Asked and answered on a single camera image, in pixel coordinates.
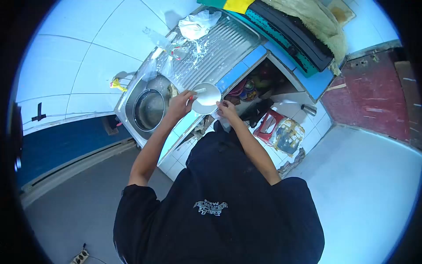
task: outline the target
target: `drain board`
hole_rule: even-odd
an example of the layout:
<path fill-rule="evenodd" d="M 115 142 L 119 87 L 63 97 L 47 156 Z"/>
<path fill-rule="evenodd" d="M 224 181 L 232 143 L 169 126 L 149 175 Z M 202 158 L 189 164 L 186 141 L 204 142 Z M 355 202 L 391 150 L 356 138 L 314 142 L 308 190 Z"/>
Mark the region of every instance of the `drain board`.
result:
<path fill-rule="evenodd" d="M 211 14 L 221 11 L 222 16 L 207 35 L 183 45 L 188 48 L 187 56 L 183 60 L 173 60 L 172 74 L 165 74 L 179 91 L 190 89 L 200 82 L 216 84 L 261 43 L 258 33 L 231 14 L 212 7 L 205 9 Z M 173 31 L 177 32 L 174 41 L 184 38 L 178 27 Z M 162 53 L 157 58 L 159 72 L 163 72 L 167 57 Z"/>

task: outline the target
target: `power strip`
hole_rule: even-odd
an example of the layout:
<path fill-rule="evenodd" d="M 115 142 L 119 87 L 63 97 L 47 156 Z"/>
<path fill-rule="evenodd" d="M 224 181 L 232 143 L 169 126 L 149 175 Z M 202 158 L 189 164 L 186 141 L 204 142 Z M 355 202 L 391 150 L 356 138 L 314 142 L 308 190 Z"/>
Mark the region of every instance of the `power strip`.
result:
<path fill-rule="evenodd" d="M 89 257 L 89 253 L 86 249 L 83 249 L 70 264 L 82 264 Z"/>

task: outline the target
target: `hand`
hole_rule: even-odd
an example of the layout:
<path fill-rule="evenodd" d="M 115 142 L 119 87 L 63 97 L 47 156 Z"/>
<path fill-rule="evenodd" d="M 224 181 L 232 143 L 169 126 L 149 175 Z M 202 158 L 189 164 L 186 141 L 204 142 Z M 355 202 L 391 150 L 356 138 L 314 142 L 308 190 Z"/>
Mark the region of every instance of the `hand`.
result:
<path fill-rule="evenodd" d="M 196 100 L 196 97 L 194 96 L 192 99 L 190 99 L 190 97 L 196 94 L 196 92 L 185 90 L 173 97 L 170 100 L 166 116 L 168 116 L 174 123 L 177 123 L 192 110 L 192 104 L 193 101 Z"/>
<path fill-rule="evenodd" d="M 236 113 L 235 105 L 232 102 L 223 100 L 221 103 L 217 102 L 218 106 L 218 115 L 227 118 L 229 122 L 233 120 L 233 118 L 239 118 L 238 114 Z"/>

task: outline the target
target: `plastic bottle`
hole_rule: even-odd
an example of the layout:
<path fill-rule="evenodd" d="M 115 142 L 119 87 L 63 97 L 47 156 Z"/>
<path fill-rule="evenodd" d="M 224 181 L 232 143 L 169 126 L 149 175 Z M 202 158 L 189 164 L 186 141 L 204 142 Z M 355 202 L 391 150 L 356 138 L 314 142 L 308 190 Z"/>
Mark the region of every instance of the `plastic bottle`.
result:
<path fill-rule="evenodd" d="M 185 51 L 180 46 L 172 44 L 165 36 L 147 27 L 142 32 L 149 37 L 155 46 L 162 48 L 176 60 L 182 60 L 186 56 Z"/>

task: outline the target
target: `stainless steel sink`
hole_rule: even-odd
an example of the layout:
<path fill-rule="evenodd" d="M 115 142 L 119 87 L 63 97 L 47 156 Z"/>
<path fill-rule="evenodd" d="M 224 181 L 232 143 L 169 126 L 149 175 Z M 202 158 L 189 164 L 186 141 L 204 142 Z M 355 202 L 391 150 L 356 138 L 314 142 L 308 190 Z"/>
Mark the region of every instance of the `stainless steel sink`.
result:
<path fill-rule="evenodd" d="M 137 133 L 144 139 L 148 140 L 154 130 L 151 130 L 149 132 L 142 131 L 138 125 L 135 123 L 135 117 L 134 117 L 134 107 L 136 103 L 136 99 L 139 97 L 139 95 L 145 90 L 145 89 L 156 89 L 158 90 L 163 98 L 164 98 L 164 105 L 165 110 L 164 113 L 167 112 L 168 103 L 170 100 L 170 94 L 168 92 L 167 87 L 171 84 L 171 82 L 165 78 L 163 75 L 158 75 L 155 79 L 145 82 L 143 80 L 139 80 L 136 84 L 133 90 L 131 91 L 129 97 L 127 98 L 126 105 L 124 106 L 124 110 L 126 112 L 127 116 L 127 122 L 137 131 Z"/>
<path fill-rule="evenodd" d="M 145 89 L 154 88 L 159 90 L 165 99 L 166 107 L 168 107 L 170 95 L 167 87 L 170 83 L 179 91 L 190 89 L 200 82 L 216 84 L 261 43 L 260 35 L 224 10 L 201 6 L 193 14 L 205 8 L 211 12 L 222 12 L 222 17 L 211 28 L 208 35 L 198 41 L 186 42 L 184 46 L 189 50 L 188 55 L 183 60 L 173 60 L 172 71 L 165 77 L 160 75 L 160 73 L 166 72 L 165 65 L 168 55 L 162 53 L 154 62 L 159 75 L 156 79 L 145 82 L 142 78 L 146 75 L 147 69 L 152 63 L 151 57 L 155 51 L 153 50 L 128 84 L 128 91 L 122 94 L 114 109 L 123 125 L 141 147 L 146 144 L 146 141 L 154 132 L 142 131 L 136 125 L 133 115 L 136 99 Z M 174 41 L 184 39 L 178 27 L 171 32 L 177 33 Z"/>

